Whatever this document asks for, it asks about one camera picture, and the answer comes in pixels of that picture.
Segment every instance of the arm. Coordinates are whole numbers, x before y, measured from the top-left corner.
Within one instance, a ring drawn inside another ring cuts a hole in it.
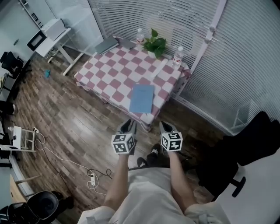
[[[182,212],[185,212],[189,206],[197,202],[193,195],[193,190],[186,179],[177,153],[169,152],[168,154],[170,158],[172,196],[180,206]]]
[[[112,184],[106,194],[103,206],[117,211],[128,193],[128,154],[120,154]]]

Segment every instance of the pink and white checkered tablecloth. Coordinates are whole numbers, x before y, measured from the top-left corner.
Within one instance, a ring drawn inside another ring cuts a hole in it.
[[[172,61],[169,60],[158,75],[152,78],[151,74],[162,60],[150,58],[145,51],[128,50],[119,45],[104,55],[94,54],[75,74],[75,78],[78,86],[93,91],[103,100],[120,108],[149,131],[183,69],[180,67],[179,70],[173,70]],[[134,84],[154,85],[151,114],[129,112]]]

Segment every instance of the water bottle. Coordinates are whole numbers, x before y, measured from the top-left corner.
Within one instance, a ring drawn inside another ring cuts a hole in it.
[[[175,52],[173,57],[172,65],[174,70],[178,70],[179,67],[181,66],[183,56],[184,56],[183,47],[180,46],[178,47],[178,50]]]
[[[136,37],[136,43],[137,43],[137,48],[139,51],[142,50],[142,45],[144,44],[144,34],[142,32],[142,29],[138,29],[137,37]]]

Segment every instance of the blue folder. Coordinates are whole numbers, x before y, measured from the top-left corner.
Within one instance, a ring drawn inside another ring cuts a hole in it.
[[[154,97],[153,85],[136,84],[132,90],[132,97],[129,111],[132,113],[148,113],[152,112]]]

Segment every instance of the potted plant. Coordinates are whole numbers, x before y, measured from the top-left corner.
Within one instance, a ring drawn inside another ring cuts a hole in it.
[[[143,48],[148,51],[151,58],[159,58],[165,50],[166,39],[158,38],[158,32],[152,29],[152,37],[145,38]]]

